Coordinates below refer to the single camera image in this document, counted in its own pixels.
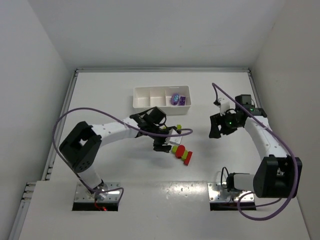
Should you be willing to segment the red green lego stack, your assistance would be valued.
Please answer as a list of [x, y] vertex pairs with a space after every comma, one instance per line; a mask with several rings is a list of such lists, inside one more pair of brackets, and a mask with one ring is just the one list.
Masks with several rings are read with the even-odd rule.
[[171, 148], [171, 152], [177, 159], [183, 161], [185, 166], [190, 164], [191, 158], [193, 156], [193, 152], [186, 149], [184, 145], [174, 145]]

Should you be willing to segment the purple paw print lego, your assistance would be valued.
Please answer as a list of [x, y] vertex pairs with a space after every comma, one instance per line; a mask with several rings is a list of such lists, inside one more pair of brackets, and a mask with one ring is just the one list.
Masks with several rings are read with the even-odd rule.
[[174, 93], [170, 98], [170, 104], [173, 106], [178, 105], [180, 100], [180, 95], [178, 93]]

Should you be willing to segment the purple square lego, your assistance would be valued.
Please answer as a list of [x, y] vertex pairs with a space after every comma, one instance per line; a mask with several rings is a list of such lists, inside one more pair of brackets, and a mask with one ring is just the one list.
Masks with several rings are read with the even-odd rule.
[[186, 105], [186, 97], [185, 96], [180, 96], [179, 101], [178, 101], [179, 106], [185, 106]]

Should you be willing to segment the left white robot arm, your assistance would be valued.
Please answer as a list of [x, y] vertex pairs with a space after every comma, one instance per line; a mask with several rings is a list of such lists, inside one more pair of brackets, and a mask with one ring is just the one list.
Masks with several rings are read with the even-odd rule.
[[176, 126], [165, 126], [166, 114], [158, 107], [132, 114], [123, 120], [105, 124], [79, 122], [59, 146], [64, 161], [92, 194], [104, 185], [94, 169], [99, 149], [124, 139], [148, 136], [153, 139], [153, 150], [168, 153], [171, 134], [177, 134]]

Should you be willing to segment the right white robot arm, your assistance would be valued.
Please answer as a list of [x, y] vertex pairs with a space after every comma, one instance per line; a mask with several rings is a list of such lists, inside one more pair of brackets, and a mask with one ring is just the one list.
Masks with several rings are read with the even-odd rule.
[[294, 169], [292, 157], [267, 131], [267, 114], [262, 108], [255, 107], [251, 95], [238, 95], [235, 101], [235, 108], [231, 108], [229, 101], [223, 98], [214, 101], [220, 112], [210, 116], [209, 138], [219, 139], [244, 128], [258, 151], [261, 163], [255, 174], [228, 174], [224, 185], [226, 190], [250, 191], [259, 198], [287, 198], [294, 186], [295, 172], [302, 171], [302, 161], [297, 158], [297, 169]]

